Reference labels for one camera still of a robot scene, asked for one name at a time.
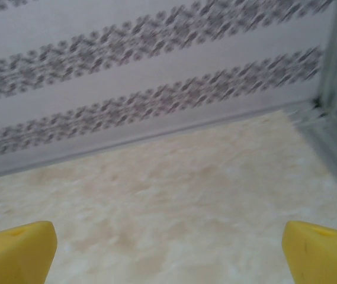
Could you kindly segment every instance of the marble-patterned floor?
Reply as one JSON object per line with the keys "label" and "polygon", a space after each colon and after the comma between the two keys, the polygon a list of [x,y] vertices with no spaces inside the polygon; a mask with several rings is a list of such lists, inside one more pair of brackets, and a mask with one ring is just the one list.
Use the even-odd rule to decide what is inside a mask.
{"label": "marble-patterned floor", "polygon": [[53,221],[53,283],[293,283],[288,220],[337,184],[284,113],[0,177],[0,230]]}

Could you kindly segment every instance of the yellow plastic piece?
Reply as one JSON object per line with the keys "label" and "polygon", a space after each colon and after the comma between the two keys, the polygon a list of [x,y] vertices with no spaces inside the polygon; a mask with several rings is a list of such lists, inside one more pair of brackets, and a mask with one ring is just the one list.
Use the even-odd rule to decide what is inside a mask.
{"label": "yellow plastic piece", "polygon": [[337,230],[290,221],[282,245],[296,284],[337,284]]}
{"label": "yellow plastic piece", "polygon": [[43,284],[57,247],[54,226],[40,221],[0,232],[0,284]]}

